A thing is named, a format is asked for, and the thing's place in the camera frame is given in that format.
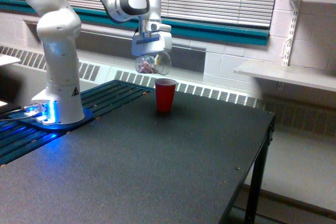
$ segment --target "clear plastic cup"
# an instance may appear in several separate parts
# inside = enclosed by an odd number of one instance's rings
[[[165,76],[169,73],[170,68],[171,60],[167,52],[139,56],[135,60],[135,69],[138,73],[157,73]]]

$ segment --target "wall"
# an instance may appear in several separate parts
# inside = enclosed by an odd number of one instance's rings
[[[173,63],[177,67],[174,73],[177,77],[192,81],[243,90],[256,97],[273,95],[336,108],[336,97],[333,92],[292,84],[285,84],[284,90],[279,90],[278,82],[233,73],[235,68],[247,60],[264,60],[280,64],[291,16],[292,7],[289,0],[276,0],[270,38],[266,47],[225,44],[215,40],[195,41],[189,38],[174,38],[175,49],[171,54]],[[34,34],[35,25],[23,22],[24,18],[22,15],[0,13],[0,27],[6,31],[0,34],[0,41],[41,49],[41,44]],[[77,42],[79,49],[131,58],[129,42],[121,43],[120,39],[106,36],[106,33],[101,33],[100,27],[96,28],[96,30],[82,32]],[[290,64],[336,71],[335,30],[336,5],[302,3]],[[178,71],[178,68],[186,66],[191,71]],[[200,74],[199,71],[203,68],[204,74]]]

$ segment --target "red solo cup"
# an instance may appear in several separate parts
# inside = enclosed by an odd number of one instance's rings
[[[176,81],[166,78],[155,80],[156,108],[159,112],[171,111],[176,84]]]

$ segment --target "white brick wall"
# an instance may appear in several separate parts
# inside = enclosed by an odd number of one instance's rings
[[[196,41],[174,38],[173,45],[206,53],[204,74],[192,72],[183,78],[206,83],[241,89],[256,95],[278,95],[285,98],[318,102],[336,108],[332,92],[309,89],[311,95],[303,95],[307,88],[285,85],[283,91],[277,89],[277,82],[255,79],[234,74],[234,69],[246,60],[265,60],[281,63],[283,44],[289,33],[292,7],[289,0],[276,0],[272,18],[270,37],[267,46],[243,44],[218,44],[211,41]],[[23,16],[0,13],[0,42],[41,49]],[[336,5],[301,3],[295,40],[290,64],[301,67],[336,71]]]

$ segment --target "teal trim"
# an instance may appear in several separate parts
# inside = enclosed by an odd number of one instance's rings
[[[23,0],[0,0],[0,9],[20,13],[36,13],[27,2]],[[136,19],[120,24],[115,23],[109,19],[104,10],[79,7],[74,7],[73,9],[84,22],[106,24],[130,29],[136,29],[138,27],[138,21]],[[209,39],[265,46],[269,36],[269,30],[264,29],[214,25],[167,18],[163,18],[162,23],[172,26],[173,36],[185,36],[195,39]]]

